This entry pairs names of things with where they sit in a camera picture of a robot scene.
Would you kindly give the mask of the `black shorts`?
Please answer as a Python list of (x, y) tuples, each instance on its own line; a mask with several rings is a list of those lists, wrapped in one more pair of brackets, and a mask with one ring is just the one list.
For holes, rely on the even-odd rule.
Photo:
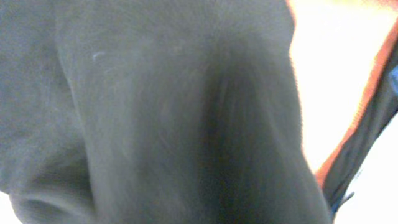
[(330, 223), (285, 1), (1, 2), (1, 191), (22, 223)]

